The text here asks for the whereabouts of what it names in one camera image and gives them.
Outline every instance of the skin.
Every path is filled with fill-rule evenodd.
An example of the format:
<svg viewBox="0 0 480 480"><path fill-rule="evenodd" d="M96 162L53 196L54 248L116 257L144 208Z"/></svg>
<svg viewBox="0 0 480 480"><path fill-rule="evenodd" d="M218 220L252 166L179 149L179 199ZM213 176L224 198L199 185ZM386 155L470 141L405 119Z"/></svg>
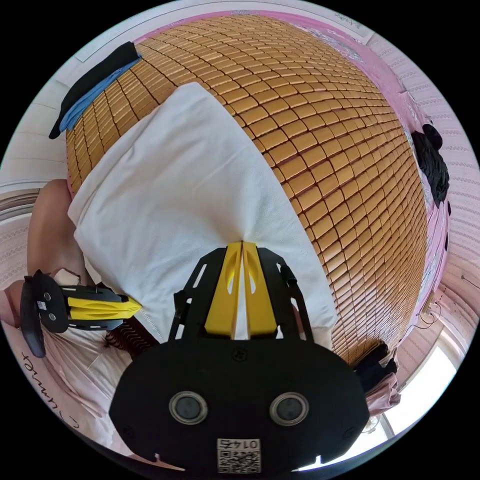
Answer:
<svg viewBox="0 0 480 480"><path fill-rule="evenodd" d="M71 203L66 180L52 180L40 190L28 227L27 273L33 275L37 270L41 270L53 277L59 270L65 269L80 276L82 285L93 285L85 268L82 251L74 238L75 225L68 216ZM5 290L17 316L14 327L19 326L23 285L24 280L17 280ZM138 455L132 455L131 458L159 467L182 470L159 460L152 463Z"/></svg>

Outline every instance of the bed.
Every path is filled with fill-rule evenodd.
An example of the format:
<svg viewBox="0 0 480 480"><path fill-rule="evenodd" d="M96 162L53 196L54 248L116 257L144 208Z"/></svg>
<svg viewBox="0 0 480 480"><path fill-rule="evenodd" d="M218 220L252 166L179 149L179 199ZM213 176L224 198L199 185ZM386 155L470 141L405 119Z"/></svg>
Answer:
<svg viewBox="0 0 480 480"><path fill-rule="evenodd" d="M282 185L335 301L333 350L352 364L378 339L396 345L412 321L428 205L402 118L410 108L394 107L400 84L379 88L382 75L367 74L372 62L354 54L355 40L330 41L333 33L291 23L220 15L139 39L142 59L67 132L70 184L75 194L120 136L176 87L200 83Z"/></svg>

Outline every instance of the printed number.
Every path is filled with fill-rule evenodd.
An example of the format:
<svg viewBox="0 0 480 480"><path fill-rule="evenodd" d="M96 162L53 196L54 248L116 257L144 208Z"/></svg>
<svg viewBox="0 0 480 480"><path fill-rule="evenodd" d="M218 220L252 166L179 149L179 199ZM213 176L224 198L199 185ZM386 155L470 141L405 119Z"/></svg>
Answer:
<svg viewBox="0 0 480 480"><path fill-rule="evenodd" d="M225 449L256 450L259 448L259 443L257 440L230 440L227 438L222 438L220 440L219 447L223 450Z"/></svg>

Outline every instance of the cable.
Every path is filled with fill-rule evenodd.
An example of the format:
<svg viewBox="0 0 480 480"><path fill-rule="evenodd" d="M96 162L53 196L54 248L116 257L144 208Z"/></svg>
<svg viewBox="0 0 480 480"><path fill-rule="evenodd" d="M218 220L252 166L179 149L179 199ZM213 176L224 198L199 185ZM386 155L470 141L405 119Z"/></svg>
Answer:
<svg viewBox="0 0 480 480"><path fill-rule="evenodd" d="M427 327L421 327L421 326L418 326L418 325L414 325L415 328L417 328L419 330L428 330L440 318L440 315L442 315L442 306L437 302L434 302L434 304L438 305L438 307L440 308L440 313L438 314L438 317L435 318L433 312L430 310L430 315L434 318L433 322L428 323L427 321L423 320L423 318L422 318L421 321L424 324L427 324L428 326Z"/></svg>
<svg viewBox="0 0 480 480"><path fill-rule="evenodd" d="M460 277L462 280L467 281L469 284L473 285L475 288L480 290L480 286L475 285L472 281L470 281L468 278L465 278L463 275Z"/></svg>

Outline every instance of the screw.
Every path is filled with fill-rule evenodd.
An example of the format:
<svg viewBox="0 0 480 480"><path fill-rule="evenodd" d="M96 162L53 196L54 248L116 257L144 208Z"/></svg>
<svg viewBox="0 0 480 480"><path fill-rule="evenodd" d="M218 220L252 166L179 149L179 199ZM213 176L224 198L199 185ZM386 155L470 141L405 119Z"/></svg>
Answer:
<svg viewBox="0 0 480 480"><path fill-rule="evenodd" d="M343 439L348 440L353 437L355 429L349 428L344 434L343 434Z"/></svg>
<svg viewBox="0 0 480 480"><path fill-rule="evenodd" d="M247 359L247 351L244 350L243 348L235 348L233 350L233 353L231 354L231 357L236 361L236 362L244 362Z"/></svg>

